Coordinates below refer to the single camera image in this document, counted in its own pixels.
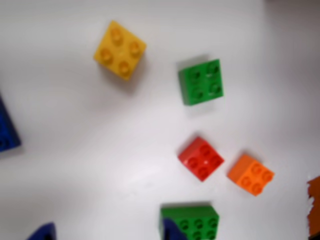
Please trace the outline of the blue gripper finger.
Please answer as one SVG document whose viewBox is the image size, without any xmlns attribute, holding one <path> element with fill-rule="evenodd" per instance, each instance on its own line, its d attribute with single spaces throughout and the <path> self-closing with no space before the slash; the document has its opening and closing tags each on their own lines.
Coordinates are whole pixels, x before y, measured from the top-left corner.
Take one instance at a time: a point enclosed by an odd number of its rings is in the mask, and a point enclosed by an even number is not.
<svg viewBox="0 0 320 240">
<path fill-rule="evenodd" d="M 178 225 L 170 218 L 164 218 L 163 224 L 163 240 L 187 240 L 187 237 L 178 228 Z"/>
<path fill-rule="evenodd" d="M 40 226 L 27 240 L 56 240 L 56 227 L 53 222 Z"/>
</svg>

